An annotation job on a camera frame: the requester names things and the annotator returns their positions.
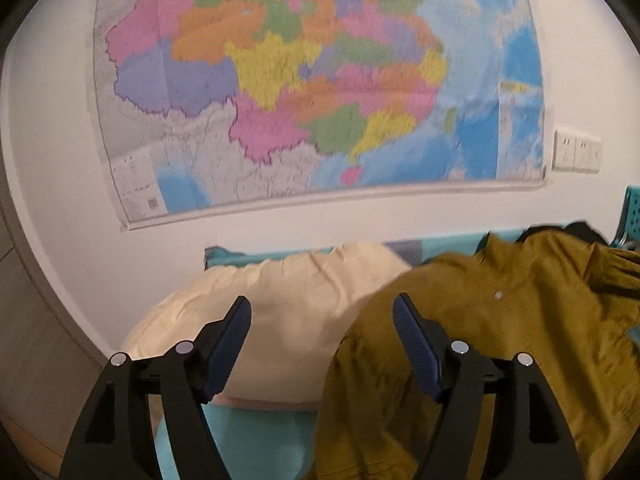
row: map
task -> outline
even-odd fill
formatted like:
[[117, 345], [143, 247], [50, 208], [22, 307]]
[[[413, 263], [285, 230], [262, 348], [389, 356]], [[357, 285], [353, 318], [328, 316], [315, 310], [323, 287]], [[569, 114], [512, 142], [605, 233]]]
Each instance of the map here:
[[529, 0], [98, 0], [92, 76], [123, 224], [543, 176]]

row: metal screw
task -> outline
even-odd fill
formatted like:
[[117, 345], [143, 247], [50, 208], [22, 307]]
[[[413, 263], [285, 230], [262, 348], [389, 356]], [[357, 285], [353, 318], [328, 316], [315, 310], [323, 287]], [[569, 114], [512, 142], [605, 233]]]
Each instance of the metal screw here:
[[469, 352], [469, 345], [464, 341], [454, 341], [453, 343], [451, 343], [451, 349], [456, 354], [466, 354], [467, 352]]
[[122, 352], [118, 352], [117, 354], [112, 355], [109, 361], [113, 366], [122, 366], [125, 362], [127, 362], [127, 355], [123, 354]]
[[188, 354], [193, 350], [193, 343], [191, 341], [180, 341], [175, 346], [175, 351], [178, 354]]
[[526, 352], [518, 354], [518, 362], [523, 366], [531, 366], [534, 363], [533, 357]]

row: teal bedsheet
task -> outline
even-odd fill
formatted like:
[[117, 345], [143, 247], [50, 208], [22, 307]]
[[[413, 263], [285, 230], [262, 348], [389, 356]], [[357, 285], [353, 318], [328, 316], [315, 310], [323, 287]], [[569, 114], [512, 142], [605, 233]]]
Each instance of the teal bedsheet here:
[[[203, 406], [209, 429], [233, 480], [296, 480], [313, 460], [316, 414], [257, 412]], [[156, 435], [163, 480], [179, 480], [166, 424]]]
[[[508, 231], [496, 231], [494, 234], [498, 235], [503, 240], [508, 242], [516, 241], [523, 233], [523, 229], [512, 229]], [[484, 233], [464, 234], [464, 235], [452, 235], [441, 236], [434, 238], [416, 238], [414, 240], [403, 240], [400, 242], [388, 242], [386, 245], [396, 252], [398, 256], [406, 260], [406, 262], [412, 266], [420, 265], [424, 260], [433, 258], [447, 251], [453, 251], [461, 254], [468, 254], [471, 256], [478, 250], [478, 244], [482, 241], [482, 238], [486, 235]], [[320, 249], [323, 253], [328, 253], [331, 248]], [[279, 251], [274, 253], [257, 253], [257, 254], [245, 254], [234, 253], [226, 250], [225, 248], [216, 246], [210, 247], [205, 250], [205, 269], [209, 269], [213, 266], [235, 266], [244, 267], [249, 264], [259, 264], [264, 260], [283, 260], [287, 256], [298, 253], [301, 251]]]

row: olive green shirt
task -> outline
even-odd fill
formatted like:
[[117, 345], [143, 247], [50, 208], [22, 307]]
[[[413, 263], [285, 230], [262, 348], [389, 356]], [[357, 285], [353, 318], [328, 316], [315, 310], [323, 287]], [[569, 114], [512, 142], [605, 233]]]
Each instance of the olive green shirt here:
[[[326, 377], [308, 480], [413, 477], [440, 407], [417, 387], [393, 326], [407, 292], [420, 313], [480, 353], [533, 355], [566, 417], [587, 480], [600, 480], [640, 424], [640, 254], [560, 232], [523, 244], [490, 235], [472, 257], [446, 253], [372, 297]], [[483, 406], [468, 473], [479, 478], [493, 406]]]

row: pillow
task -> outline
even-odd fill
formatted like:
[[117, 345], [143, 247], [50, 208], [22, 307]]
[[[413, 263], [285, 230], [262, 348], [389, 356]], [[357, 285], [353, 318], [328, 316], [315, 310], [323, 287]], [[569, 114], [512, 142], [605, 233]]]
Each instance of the pillow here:
[[156, 306], [122, 349], [132, 359], [162, 355], [222, 319], [236, 297], [252, 304], [252, 326], [226, 398], [319, 402], [340, 341], [367, 298], [410, 266], [379, 244], [346, 244], [258, 265], [213, 267]]

